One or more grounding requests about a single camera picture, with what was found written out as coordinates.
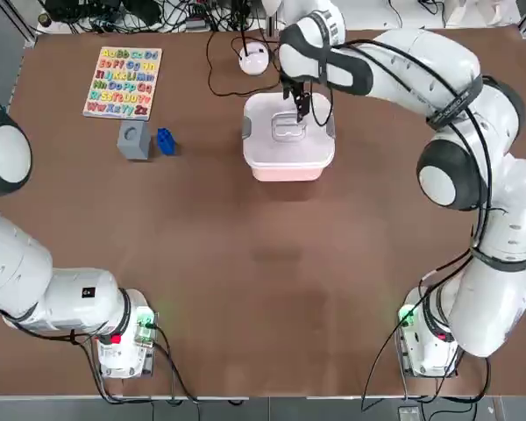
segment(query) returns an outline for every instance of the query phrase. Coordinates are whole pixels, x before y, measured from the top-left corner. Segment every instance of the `tabletop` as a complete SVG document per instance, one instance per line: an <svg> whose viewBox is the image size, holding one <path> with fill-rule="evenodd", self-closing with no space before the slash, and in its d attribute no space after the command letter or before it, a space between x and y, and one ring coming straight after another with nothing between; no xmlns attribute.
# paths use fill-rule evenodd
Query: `tabletop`
<svg viewBox="0 0 526 421"><path fill-rule="evenodd" d="M376 36L351 32L349 39ZM526 103L526 41L514 27L452 30L483 72ZM250 90L274 71L243 75L231 33L210 46L213 88ZM110 270L160 313L188 388L200 396L357 396L407 292L468 244L473 214L422 194L416 161L432 135L422 117L380 100L335 94L337 151L317 182L261 183L242 156L244 98L207 85L209 34L42 36L27 51L11 115L32 142L32 179L0 198L4 216L57 268ZM149 130L180 152L129 162L119 122L82 107L102 46L163 48ZM526 157L526 126L513 147ZM492 357L494 395L526 395L526 314ZM167 396L169 370L116 384ZM476 395L484 364L465 358L443 394ZM431 380L409 391L432 394ZM370 393L396 396L395 349ZM94 395L81 352L29 338L0 318L0 395Z"/></svg>

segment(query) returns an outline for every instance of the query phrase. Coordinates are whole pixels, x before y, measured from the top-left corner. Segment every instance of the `robotic arm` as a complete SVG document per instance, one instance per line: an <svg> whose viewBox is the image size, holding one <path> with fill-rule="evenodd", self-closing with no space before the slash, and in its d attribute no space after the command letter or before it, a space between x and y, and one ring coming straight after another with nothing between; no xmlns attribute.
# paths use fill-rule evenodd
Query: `robotic arm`
<svg viewBox="0 0 526 421"><path fill-rule="evenodd" d="M264 2L267 14L280 3ZM441 35L394 30L376 43L342 46L345 22L329 0L285 0L283 8L288 26L279 58L283 87L293 94L298 118L309 112L305 82L424 115L435 134L419 157L417 179L432 202L462 211L480 203L483 208L489 181L483 145L464 112L469 106L485 138L492 174L491 209L481 210L489 212L485 235L478 245L474 239L473 258L463 269L416 308L402 329L402 347L417 376L452 372L458 346L479 357L492 354L526 309L526 160L508 152L524 120L521 98L508 85L483 77L477 57ZM434 70L458 96L390 47ZM426 291L413 289L403 309Z"/></svg>
<svg viewBox="0 0 526 421"><path fill-rule="evenodd" d="M27 138L0 111L0 196L21 189L31 169ZM1 215L0 312L6 324L29 332L97 336L98 358L109 377L139 376L148 361L151 342L140 323L152 323L154 315L140 292L118 288L102 269L53 268L51 254Z"/></svg>

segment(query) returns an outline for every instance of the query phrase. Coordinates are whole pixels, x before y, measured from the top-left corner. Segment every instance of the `blue toy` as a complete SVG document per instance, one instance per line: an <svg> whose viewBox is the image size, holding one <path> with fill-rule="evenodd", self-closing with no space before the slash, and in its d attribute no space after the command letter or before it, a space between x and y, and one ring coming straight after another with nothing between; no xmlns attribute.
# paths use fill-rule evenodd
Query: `blue toy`
<svg viewBox="0 0 526 421"><path fill-rule="evenodd" d="M164 155L175 155L175 140L168 129L158 129L158 147Z"/></svg>

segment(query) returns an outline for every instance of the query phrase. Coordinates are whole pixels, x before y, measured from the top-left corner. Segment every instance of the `white container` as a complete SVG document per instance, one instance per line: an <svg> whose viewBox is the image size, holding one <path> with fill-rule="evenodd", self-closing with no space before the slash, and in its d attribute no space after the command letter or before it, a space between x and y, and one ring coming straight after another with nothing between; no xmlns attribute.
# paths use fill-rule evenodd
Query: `white container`
<svg viewBox="0 0 526 421"><path fill-rule="evenodd" d="M314 94L314 108L323 122L330 112L329 100ZM244 107L244 158L261 182L306 182L317 179L335 155L335 124L331 116L325 127L312 113L296 122L292 97L281 93L251 96Z"/></svg>

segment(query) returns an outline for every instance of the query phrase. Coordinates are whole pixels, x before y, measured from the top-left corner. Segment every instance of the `gray block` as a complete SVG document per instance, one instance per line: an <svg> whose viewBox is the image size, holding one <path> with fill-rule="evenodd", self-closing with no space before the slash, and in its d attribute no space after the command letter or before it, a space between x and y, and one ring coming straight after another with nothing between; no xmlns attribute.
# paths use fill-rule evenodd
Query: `gray block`
<svg viewBox="0 0 526 421"><path fill-rule="evenodd" d="M122 121L117 147L127 160L147 160L150 132L146 121Z"/></svg>

